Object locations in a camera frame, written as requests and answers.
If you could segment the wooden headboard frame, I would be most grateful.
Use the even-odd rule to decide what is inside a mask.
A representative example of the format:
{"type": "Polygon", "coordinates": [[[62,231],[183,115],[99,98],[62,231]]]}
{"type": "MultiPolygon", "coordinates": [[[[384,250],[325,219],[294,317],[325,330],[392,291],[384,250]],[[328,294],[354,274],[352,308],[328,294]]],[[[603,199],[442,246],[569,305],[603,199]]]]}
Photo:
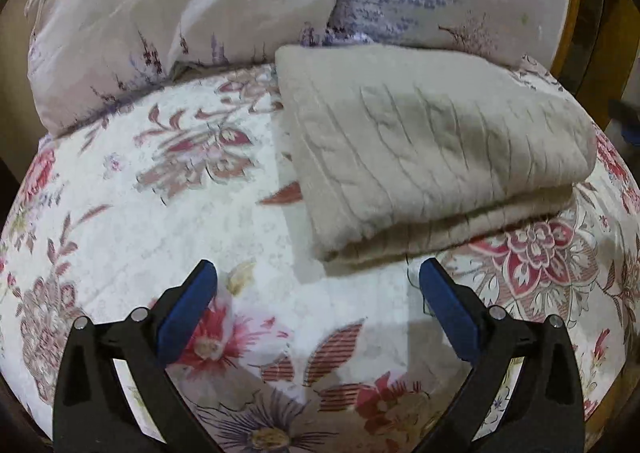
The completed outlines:
{"type": "Polygon", "coordinates": [[[604,129],[639,88],[639,0],[567,0],[551,74],[604,129]]]}

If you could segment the beige cable-knit sweater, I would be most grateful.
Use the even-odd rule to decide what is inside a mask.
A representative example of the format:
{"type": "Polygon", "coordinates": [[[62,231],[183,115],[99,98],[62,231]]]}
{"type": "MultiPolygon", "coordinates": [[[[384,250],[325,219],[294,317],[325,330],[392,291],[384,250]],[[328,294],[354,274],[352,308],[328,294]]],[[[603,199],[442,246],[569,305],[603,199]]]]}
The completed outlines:
{"type": "Polygon", "coordinates": [[[425,255],[558,212],[596,165],[576,102],[484,58],[284,46],[276,69],[322,261],[425,255]]]}

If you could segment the white floral bed quilt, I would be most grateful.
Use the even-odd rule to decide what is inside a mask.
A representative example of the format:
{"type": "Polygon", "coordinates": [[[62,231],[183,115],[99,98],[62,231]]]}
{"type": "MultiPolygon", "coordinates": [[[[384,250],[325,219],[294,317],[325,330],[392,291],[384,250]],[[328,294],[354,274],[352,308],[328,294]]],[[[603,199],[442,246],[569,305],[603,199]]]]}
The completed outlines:
{"type": "Polygon", "coordinates": [[[44,430],[73,321],[152,306],[199,261],[219,294],[169,375],[230,452],[408,452],[468,368],[413,258],[330,272],[271,66],[155,92],[30,164],[1,235],[1,372],[44,430]]]}

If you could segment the left pink floral pillow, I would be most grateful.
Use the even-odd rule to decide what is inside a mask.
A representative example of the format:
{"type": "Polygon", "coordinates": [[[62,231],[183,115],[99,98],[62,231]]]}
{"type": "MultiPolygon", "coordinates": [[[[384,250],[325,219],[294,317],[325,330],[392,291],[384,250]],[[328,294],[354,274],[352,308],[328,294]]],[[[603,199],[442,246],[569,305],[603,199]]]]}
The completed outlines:
{"type": "Polygon", "coordinates": [[[28,71],[54,135],[169,80],[182,65],[269,62],[320,41],[335,0],[28,0],[28,71]]]}

